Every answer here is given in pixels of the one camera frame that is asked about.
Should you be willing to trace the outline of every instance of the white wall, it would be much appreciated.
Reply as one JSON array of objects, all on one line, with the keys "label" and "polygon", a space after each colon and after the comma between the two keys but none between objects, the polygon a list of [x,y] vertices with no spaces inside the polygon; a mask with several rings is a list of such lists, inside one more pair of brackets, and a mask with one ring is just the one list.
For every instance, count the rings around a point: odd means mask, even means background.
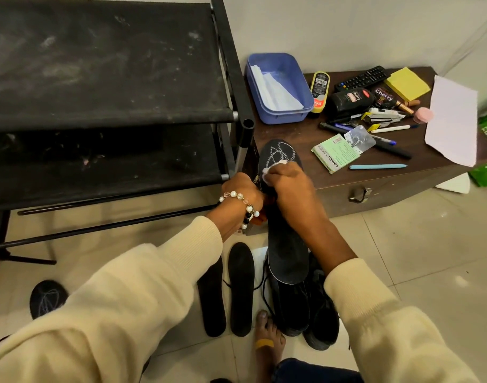
[{"label": "white wall", "polygon": [[[304,71],[430,65],[451,69],[447,76],[477,89],[487,107],[487,40],[472,45],[487,0],[224,1],[242,65],[253,52],[275,51]],[[463,46],[472,51],[453,68]]]}]

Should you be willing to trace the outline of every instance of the toe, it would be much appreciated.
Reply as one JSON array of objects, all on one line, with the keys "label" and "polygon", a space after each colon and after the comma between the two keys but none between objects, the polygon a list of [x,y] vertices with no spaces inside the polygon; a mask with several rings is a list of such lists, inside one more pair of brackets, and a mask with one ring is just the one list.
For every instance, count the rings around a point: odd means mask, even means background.
[{"label": "toe", "polygon": [[258,315],[256,316],[256,326],[258,328],[264,329],[265,328],[265,325],[266,325],[266,321],[267,321],[268,318],[269,318],[269,315],[266,312],[266,310],[261,310],[258,313]]}]

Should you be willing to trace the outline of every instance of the blue container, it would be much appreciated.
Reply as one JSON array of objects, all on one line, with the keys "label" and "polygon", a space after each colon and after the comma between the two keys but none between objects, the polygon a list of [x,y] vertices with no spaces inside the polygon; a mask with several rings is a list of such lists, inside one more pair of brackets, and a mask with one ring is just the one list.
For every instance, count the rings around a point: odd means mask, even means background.
[{"label": "blue container", "polygon": [[[259,66],[262,73],[270,73],[288,92],[304,106],[300,110],[273,111],[265,107],[251,71]],[[247,59],[246,76],[261,120],[269,125],[300,122],[313,109],[315,100],[302,70],[295,58],[288,53],[254,53]]]}]

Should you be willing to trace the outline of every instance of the metal handle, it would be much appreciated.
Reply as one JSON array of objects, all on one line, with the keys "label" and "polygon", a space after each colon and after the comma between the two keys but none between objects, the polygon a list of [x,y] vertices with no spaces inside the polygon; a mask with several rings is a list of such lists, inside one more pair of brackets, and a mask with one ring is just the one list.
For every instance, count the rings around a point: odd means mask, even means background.
[{"label": "metal handle", "polygon": [[368,201],[368,198],[370,197],[371,195],[371,192],[373,191],[372,188],[364,188],[364,192],[362,194],[362,199],[359,200],[359,199],[356,199],[354,196],[352,196],[351,198],[348,199],[349,202],[354,202],[354,203],[365,203]]}]

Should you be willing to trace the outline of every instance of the person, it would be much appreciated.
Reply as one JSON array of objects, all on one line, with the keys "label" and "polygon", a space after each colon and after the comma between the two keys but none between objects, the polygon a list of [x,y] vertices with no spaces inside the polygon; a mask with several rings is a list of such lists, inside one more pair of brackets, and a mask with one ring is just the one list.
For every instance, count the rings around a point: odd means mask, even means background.
[{"label": "person", "polygon": [[[403,305],[357,258],[295,162],[272,167],[266,180],[327,274],[324,288],[348,331],[359,372],[280,362],[285,337],[260,312],[255,337],[268,345],[256,350],[258,381],[477,382],[430,319]],[[244,173],[222,189],[244,194],[257,210],[263,206],[263,194]],[[141,244],[105,264],[64,306],[0,344],[0,382],[138,382],[159,341],[187,315],[196,281],[218,260],[245,208],[227,198],[163,245]]]}]

